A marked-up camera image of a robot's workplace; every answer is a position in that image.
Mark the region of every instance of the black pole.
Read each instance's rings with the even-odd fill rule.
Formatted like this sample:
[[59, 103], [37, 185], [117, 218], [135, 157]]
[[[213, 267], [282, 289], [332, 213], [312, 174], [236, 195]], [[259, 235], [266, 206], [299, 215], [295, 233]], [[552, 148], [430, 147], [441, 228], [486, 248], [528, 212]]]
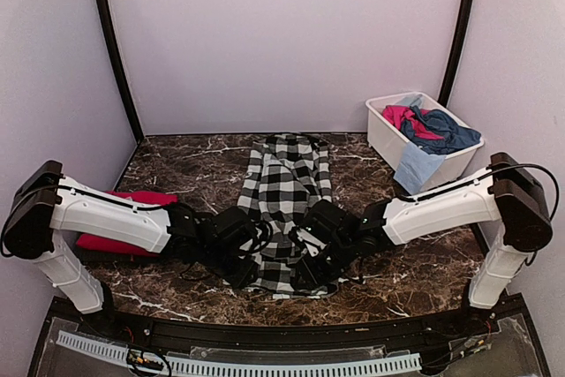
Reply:
[[448, 106], [451, 89], [456, 79], [457, 67], [459, 66], [463, 43], [467, 34], [467, 26], [469, 25], [472, 3], [473, 0], [461, 0], [461, 5], [459, 6], [459, 15], [457, 16], [456, 31], [453, 35], [451, 51], [449, 52], [448, 66], [445, 70], [440, 96], [438, 97], [438, 103], [442, 106]]
[[102, 24], [102, 31], [104, 39], [106, 40], [106, 48], [108, 49], [109, 60], [114, 70], [114, 78], [116, 79], [117, 88], [124, 104], [125, 114], [130, 127], [132, 128], [133, 136], [136, 141], [140, 143], [143, 138], [143, 130], [139, 123], [139, 117], [133, 104], [132, 92], [127, 84], [125, 77], [124, 65], [122, 64], [122, 57], [120, 56], [119, 48], [117, 47], [116, 33], [114, 33], [114, 26], [112, 24], [112, 17], [109, 13], [108, 0], [96, 0], [98, 5], [98, 15], [100, 16], [100, 23]]

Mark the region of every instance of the dark blue garment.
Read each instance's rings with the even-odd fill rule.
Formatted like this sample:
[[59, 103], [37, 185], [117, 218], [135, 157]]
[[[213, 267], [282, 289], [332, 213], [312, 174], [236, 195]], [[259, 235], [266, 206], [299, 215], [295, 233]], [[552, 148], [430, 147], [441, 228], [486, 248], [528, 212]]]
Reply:
[[401, 133], [428, 154], [449, 155], [480, 142], [480, 132], [462, 127], [442, 110], [433, 109], [425, 115], [417, 106], [412, 106], [411, 110], [416, 114], [414, 118], [425, 125], [430, 132], [443, 137], [443, 140], [421, 139], [416, 136], [410, 120], [405, 119], [402, 122]]

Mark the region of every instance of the white wall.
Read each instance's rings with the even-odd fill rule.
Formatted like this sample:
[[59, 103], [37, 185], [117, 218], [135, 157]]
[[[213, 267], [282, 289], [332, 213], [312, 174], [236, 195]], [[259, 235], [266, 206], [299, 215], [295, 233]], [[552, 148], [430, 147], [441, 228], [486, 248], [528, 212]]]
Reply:
[[110, 0], [144, 131], [364, 131], [436, 96], [460, 0]]
[[[94, 0], [0, 0], [0, 222], [47, 159], [109, 189], [134, 149]], [[26, 375], [53, 290], [0, 258], [0, 375]]]
[[[565, 0], [475, 0], [449, 108], [486, 139], [470, 170], [506, 151], [547, 166], [565, 189]], [[539, 178], [551, 208], [552, 184]], [[552, 243], [511, 287], [524, 293], [554, 375], [565, 375], [562, 210]]]

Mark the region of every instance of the laundry basket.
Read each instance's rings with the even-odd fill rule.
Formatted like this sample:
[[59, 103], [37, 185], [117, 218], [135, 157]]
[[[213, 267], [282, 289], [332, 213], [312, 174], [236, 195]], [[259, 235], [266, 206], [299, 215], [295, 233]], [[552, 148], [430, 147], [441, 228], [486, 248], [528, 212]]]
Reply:
[[[421, 109], [442, 110], [455, 119], [459, 125], [469, 127], [461, 119], [443, 108], [438, 102], [424, 93], [408, 92], [369, 99], [365, 103], [369, 109], [367, 139], [369, 140], [369, 144], [379, 153], [380, 156], [383, 157], [393, 170], [398, 168], [398, 164], [400, 163], [400, 159], [403, 155], [404, 147], [408, 143], [408, 139], [406, 139], [401, 132], [399, 132], [389, 121], [385, 119], [382, 115], [382, 111], [388, 105], [394, 105], [406, 96], [417, 94], [421, 94], [422, 96]], [[437, 171], [435, 171], [435, 173], [433, 173], [430, 179], [427, 180], [421, 191], [424, 192], [437, 187], [438, 185], [443, 185], [459, 178], [463, 174], [463, 171], [471, 161], [475, 152], [477, 152], [477, 149], [484, 144], [485, 142], [481, 137], [480, 142], [477, 145], [467, 147], [459, 152], [447, 155], [444, 163]]]

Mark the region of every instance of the pink cloth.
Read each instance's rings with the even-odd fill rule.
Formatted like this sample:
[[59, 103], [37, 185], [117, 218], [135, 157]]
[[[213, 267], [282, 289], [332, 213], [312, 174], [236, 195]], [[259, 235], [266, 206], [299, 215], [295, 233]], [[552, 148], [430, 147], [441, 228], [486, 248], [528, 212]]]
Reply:
[[[120, 193], [108, 192], [118, 198], [132, 199], [136, 202], [147, 203], [149, 205], [169, 205], [170, 203], [178, 201], [176, 194], [163, 194], [155, 192], [133, 192], [133, 193]], [[102, 251], [110, 253], [123, 253], [127, 255], [137, 256], [159, 256], [158, 253], [151, 253], [142, 247], [130, 245], [129, 243], [119, 242], [109, 238], [101, 238], [92, 234], [83, 234], [77, 241], [77, 246], [90, 251]]]
[[[429, 112], [427, 109], [421, 109], [422, 115]], [[385, 110], [382, 111], [382, 115], [387, 121], [389, 121], [398, 131], [401, 130], [403, 121], [408, 119], [412, 123], [412, 128], [416, 132], [416, 136], [421, 139], [428, 140], [443, 140], [443, 137], [430, 132], [425, 125], [419, 122], [414, 116], [414, 112], [407, 106], [396, 106], [388, 105]]]

